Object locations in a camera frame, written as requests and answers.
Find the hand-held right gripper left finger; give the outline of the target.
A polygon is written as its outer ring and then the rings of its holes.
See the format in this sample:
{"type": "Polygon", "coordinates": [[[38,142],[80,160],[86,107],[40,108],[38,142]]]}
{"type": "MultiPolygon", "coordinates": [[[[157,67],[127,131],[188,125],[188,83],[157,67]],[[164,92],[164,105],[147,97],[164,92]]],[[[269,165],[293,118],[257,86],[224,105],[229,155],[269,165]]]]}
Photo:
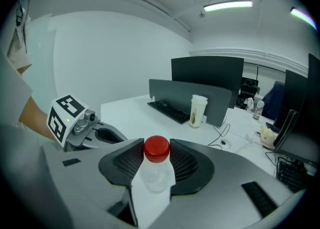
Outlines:
{"type": "Polygon", "coordinates": [[[59,153],[43,148],[57,191],[72,220],[72,229],[139,229],[131,194],[133,176],[117,167],[124,158],[140,166],[142,138],[100,148],[59,153]]]}

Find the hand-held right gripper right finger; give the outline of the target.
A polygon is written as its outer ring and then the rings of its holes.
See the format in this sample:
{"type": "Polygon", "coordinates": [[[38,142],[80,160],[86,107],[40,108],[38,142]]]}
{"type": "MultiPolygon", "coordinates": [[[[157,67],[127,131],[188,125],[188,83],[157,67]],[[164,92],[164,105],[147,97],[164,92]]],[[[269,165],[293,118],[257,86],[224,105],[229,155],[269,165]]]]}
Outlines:
{"type": "Polygon", "coordinates": [[[149,229],[274,229],[297,196],[248,159],[180,139],[170,140],[175,185],[149,229]]]}

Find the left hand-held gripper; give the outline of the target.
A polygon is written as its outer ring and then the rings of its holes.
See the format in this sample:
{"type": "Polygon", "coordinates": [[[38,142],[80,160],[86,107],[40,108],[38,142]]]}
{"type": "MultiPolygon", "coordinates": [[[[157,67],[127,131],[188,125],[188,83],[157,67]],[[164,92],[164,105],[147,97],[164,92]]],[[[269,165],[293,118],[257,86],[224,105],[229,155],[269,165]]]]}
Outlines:
{"type": "Polygon", "coordinates": [[[117,144],[128,138],[110,124],[99,122],[96,113],[74,95],[67,94],[52,100],[46,125],[64,151],[83,145],[84,139],[98,123],[95,137],[107,144],[117,144]]]}

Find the bottle with red cap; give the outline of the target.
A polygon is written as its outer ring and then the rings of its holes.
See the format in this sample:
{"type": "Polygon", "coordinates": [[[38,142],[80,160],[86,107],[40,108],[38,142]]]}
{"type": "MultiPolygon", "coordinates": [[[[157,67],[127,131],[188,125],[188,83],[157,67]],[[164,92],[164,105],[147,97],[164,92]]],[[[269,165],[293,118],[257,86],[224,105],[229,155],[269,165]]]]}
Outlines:
{"type": "Polygon", "coordinates": [[[144,160],[139,175],[146,189],[153,194],[160,194],[175,185],[169,141],[163,136],[154,135],[145,140],[142,150],[144,160]]]}

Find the person's left forearm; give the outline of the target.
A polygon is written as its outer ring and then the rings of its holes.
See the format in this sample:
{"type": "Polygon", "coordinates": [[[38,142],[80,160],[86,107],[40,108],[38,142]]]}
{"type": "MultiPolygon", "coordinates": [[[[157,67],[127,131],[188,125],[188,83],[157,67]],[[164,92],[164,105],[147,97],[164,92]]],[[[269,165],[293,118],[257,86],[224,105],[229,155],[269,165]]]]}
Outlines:
{"type": "Polygon", "coordinates": [[[19,121],[41,136],[52,141],[56,141],[55,137],[47,126],[47,114],[38,107],[32,97],[30,97],[26,102],[19,117],[19,121]]]}

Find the white table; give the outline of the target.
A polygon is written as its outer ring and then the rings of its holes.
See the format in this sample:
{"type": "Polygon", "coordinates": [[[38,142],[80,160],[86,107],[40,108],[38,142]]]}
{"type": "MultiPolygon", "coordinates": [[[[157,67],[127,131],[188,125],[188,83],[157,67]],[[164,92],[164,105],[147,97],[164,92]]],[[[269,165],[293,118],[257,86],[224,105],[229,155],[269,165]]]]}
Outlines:
{"type": "MultiPolygon", "coordinates": [[[[145,95],[102,104],[101,119],[116,127],[129,139],[160,135],[167,139],[179,139],[221,150],[217,146],[210,146],[210,143],[218,137],[213,126],[203,124],[193,129],[188,124],[178,124],[151,108],[147,104],[149,101],[150,98],[145,95]]],[[[231,142],[231,147],[223,151],[248,159],[275,178],[276,167],[266,157],[266,150],[259,145],[249,143],[249,138],[255,136],[262,122],[254,121],[250,113],[238,108],[227,111],[226,122],[230,124],[226,139],[231,142]]],[[[304,198],[305,191],[301,190],[294,194],[297,206],[304,198]]]]}

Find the pale yellow soft toy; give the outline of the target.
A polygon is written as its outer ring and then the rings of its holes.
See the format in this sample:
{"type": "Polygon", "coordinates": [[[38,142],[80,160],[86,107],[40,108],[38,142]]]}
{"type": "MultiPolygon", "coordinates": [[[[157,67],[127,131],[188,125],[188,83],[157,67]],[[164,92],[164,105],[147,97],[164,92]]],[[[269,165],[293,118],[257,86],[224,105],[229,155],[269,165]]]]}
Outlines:
{"type": "Polygon", "coordinates": [[[266,126],[260,128],[260,141],[264,145],[272,147],[274,145],[275,139],[276,137],[270,128],[267,128],[266,126]]]}

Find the small black keyboard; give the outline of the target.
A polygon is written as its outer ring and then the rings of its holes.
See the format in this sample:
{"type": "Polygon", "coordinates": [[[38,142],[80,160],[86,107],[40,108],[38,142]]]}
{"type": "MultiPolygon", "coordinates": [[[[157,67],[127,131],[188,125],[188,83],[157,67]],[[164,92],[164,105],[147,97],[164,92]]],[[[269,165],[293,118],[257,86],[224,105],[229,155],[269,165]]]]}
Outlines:
{"type": "Polygon", "coordinates": [[[279,134],[280,133],[280,129],[275,127],[273,124],[270,124],[268,122],[265,123],[266,127],[268,129],[270,129],[272,132],[279,134]]]}

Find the clear tumbler with white lid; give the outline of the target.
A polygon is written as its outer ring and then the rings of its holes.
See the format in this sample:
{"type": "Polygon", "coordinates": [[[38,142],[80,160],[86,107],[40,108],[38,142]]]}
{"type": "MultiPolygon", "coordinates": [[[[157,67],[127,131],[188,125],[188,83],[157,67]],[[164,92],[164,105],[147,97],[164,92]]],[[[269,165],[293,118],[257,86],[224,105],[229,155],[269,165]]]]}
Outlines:
{"type": "Polygon", "coordinates": [[[192,128],[199,128],[205,113],[208,98],[197,94],[192,95],[189,125],[192,128]]]}

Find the small clear feeding bottle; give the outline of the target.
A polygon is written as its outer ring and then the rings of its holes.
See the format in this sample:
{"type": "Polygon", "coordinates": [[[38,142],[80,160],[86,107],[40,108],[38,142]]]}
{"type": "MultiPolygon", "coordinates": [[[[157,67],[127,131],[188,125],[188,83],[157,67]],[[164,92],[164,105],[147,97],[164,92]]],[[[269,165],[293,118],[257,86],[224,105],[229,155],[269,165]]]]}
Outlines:
{"type": "Polygon", "coordinates": [[[257,102],[257,105],[255,107],[255,110],[254,110],[254,113],[253,113],[253,116],[252,116],[255,120],[259,120],[259,118],[261,117],[264,105],[265,105],[265,103],[264,103],[263,100],[259,100],[257,102]]]}

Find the grey desk divider panel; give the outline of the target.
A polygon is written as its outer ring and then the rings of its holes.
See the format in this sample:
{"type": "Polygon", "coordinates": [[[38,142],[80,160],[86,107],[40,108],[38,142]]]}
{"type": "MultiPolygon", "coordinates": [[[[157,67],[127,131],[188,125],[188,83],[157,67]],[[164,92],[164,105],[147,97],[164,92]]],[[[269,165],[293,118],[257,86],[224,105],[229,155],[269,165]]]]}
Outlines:
{"type": "Polygon", "coordinates": [[[225,119],[232,92],[228,89],[182,81],[150,79],[149,96],[155,101],[168,103],[171,107],[189,114],[192,97],[198,95],[207,98],[204,115],[206,123],[221,126],[225,119]]]}

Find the black office chair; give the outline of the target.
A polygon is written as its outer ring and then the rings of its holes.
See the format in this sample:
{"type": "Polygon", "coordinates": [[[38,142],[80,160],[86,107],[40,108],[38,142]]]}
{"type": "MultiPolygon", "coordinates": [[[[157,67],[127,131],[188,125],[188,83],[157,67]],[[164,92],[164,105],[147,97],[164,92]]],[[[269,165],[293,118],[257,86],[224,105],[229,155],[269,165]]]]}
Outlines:
{"type": "Polygon", "coordinates": [[[246,108],[245,100],[252,98],[258,93],[259,81],[247,77],[242,77],[239,94],[236,100],[236,106],[241,109],[246,108]]]}

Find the blue office chair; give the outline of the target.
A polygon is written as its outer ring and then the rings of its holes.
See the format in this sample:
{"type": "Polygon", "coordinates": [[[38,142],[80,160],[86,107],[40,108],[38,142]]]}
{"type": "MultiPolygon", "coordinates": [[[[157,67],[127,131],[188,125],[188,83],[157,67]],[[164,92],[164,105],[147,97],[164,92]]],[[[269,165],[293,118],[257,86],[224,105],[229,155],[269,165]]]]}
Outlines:
{"type": "Polygon", "coordinates": [[[275,120],[280,110],[285,91],[285,84],[275,81],[271,90],[264,96],[262,116],[275,120]]]}

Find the wide black monitor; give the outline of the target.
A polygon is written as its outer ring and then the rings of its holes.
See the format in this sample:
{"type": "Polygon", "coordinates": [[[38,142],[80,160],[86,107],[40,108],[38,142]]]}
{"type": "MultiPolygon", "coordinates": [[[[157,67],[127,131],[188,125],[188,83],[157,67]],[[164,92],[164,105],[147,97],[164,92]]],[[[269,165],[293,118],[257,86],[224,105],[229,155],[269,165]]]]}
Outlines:
{"type": "Polygon", "coordinates": [[[244,69],[244,59],[230,56],[189,56],[171,59],[173,81],[203,84],[231,91],[228,107],[233,109],[238,99],[244,69]]]}

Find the ceiling tube light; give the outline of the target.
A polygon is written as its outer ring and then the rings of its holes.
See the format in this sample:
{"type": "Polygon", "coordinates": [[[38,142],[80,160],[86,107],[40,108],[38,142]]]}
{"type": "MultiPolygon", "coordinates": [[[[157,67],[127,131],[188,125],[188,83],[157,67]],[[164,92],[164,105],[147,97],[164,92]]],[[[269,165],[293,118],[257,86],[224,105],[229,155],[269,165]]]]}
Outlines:
{"type": "Polygon", "coordinates": [[[251,0],[236,0],[236,1],[225,1],[219,3],[208,4],[203,7],[205,12],[233,9],[233,8],[252,8],[253,2],[251,0]]]}
{"type": "Polygon", "coordinates": [[[306,13],[300,11],[299,9],[292,7],[290,10],[290,14],[302,21],[304,21],[305,23],[309,24],[310,26],[312,26],[317,32],[319,31],[319,28],[316,24],[316,22],[306,13]]]}

